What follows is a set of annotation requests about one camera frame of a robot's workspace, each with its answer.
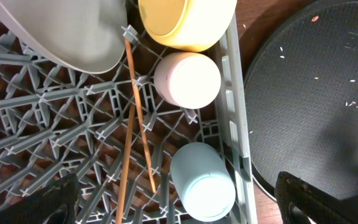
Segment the grey dishwasher rack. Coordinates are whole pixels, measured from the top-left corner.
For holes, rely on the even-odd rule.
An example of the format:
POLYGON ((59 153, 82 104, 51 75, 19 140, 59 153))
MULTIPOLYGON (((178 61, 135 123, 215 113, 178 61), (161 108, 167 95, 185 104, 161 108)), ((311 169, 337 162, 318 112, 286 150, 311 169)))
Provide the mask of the grey dishwasher rack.
MULTIPOLYGON (((137 1, 125 2, 123 38, 131 43, 157 192, 152 192, 135 120, 123 222, 193 222, 170 164, 179 148, 203 142, 218 152, 236 190, 234 205, 219 222, 256 223, 236 21, 205 52, 221 74, 217 97, 203 108, 182 108, 165 101, 154 86, 157 65, 173 49, 148 35, 137 1)), ((45 58, 0 21, 0 211, 75 174, 80 185, 75 223, 114 223, 134 104, 125 44, 112 70, 86 73, 45 58)))

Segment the grey plate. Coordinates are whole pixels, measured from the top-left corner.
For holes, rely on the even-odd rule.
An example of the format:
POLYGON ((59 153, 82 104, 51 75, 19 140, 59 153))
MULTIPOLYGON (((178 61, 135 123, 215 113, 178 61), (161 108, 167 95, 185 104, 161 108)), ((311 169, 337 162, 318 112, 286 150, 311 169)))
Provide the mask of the grey plate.
POLYGON ((81 72, 108 72, 124 53, 125 0, 0 0, 0 21, 37 53, 81 72))

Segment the pink cup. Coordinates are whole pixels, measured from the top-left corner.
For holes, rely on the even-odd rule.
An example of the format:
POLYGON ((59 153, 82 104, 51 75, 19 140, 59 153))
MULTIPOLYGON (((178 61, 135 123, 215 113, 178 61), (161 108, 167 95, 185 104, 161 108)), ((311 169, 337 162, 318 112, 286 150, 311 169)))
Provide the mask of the pink cup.
POLYGON ((176 52, 164 57, 157 65, 154 86, 168 103, 199 109, 217 97, 221 74, 218 66, 203 54, 176 52))

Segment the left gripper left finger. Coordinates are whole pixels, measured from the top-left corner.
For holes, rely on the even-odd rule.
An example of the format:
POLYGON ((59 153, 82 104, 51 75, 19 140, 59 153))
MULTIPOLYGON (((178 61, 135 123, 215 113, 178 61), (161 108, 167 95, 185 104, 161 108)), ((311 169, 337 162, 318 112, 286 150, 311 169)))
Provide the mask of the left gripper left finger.
POLYGON ((73 224, 79 193, 77 176, 66 175, 0 211, 0 224, 73 224))

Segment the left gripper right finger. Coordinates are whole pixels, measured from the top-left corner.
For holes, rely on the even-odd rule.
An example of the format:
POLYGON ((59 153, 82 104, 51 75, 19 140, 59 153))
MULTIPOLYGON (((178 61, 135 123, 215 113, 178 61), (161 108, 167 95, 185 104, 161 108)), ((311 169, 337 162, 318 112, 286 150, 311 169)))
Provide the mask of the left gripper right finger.
POLYGON ((358 223, 358 196, 339 200, 288 172, 278 174, 275 198, 284 224, 358 223))

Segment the yellow bowl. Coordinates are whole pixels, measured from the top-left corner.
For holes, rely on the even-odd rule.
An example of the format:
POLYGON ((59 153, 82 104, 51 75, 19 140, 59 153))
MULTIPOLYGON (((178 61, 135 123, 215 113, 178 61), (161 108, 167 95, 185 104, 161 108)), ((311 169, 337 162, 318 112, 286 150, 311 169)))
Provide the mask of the yellow bowl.
POLYGON ((142 23, 154 41, 202 52, 223 36, 237 0, 139 0, 138 5, 142 23))

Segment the wooden chopstick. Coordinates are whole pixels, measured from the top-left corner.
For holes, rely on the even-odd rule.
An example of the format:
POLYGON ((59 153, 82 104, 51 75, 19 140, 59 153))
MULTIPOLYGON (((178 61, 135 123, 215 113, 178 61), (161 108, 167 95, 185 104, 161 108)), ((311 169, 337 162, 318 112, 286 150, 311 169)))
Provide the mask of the wooden chopstick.
POLYGON ((152 187, 152 192, 156 193, 157 189, 155 186, 155 181, 154 181, 154 176, 153 176, 153 171, 152 171, 152 160, 151 160, 151 155, 150 155, 150 149, 149 149, 149 145, 147 142, 147 136, 144 132, 144 127, 142 125, 144 122, 144 116, 143 116, 143 111, 142 111, 139 87, 135 85, 135 66, 134 66, 134 59, 133 59, 133 54, 132 54, 131 43, 127 39, 125 39, 124 44, 125 44, 125 48, 126 48, 127 62, 128 62, 130 78, 131 78, 131 82, 132 82, 132 89, 134 92, 135 107, 136 107, 138 120, 139 120, 140 134, 142 137, 142 143, 143 143, 143 147, 144 147, 144 154, 145 154, 145 160, 147 163, 150 184, 152 187))
POLYGON ((126 141, 124 147, 124 155, 122 160, 122 172, 121 172, 121 180, 119 186, 119 195, 117 201, 117 209, 116 209, 116 218, 115 224, 121 224, 124 206, 125 206, 125 197, 126 197, 126 186, 127 186, 127 177, 130 163, 130 154, 131 154, 131 146, 132 146, 132 135, 134 129, 134 120, 135 120, 135 106, 131 105, 129 110, 129 120, 127 123, 127 133, 126 133, 126 141))

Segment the light blue cup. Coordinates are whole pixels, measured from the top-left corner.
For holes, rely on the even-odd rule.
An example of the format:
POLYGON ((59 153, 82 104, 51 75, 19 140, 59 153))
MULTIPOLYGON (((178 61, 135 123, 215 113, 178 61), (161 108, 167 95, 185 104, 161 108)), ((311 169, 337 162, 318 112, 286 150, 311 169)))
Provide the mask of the light blue cup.
POLYGON ((170 173, 183 207, 194 219, 214 222, 234 205, 234 182, 210 145, 193 142, 181 147, 172 158, 170 173))

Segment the round black tray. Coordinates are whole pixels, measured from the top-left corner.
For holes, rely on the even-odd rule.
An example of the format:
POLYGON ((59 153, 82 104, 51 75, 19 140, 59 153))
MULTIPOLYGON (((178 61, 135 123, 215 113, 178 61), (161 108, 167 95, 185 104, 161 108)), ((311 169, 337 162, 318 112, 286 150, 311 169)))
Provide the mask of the round black tray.
POLYGON ((265 41, 245 77, 250 157, 269 197, 281 171, 358 195, 358 1, 315 1, 265 41))

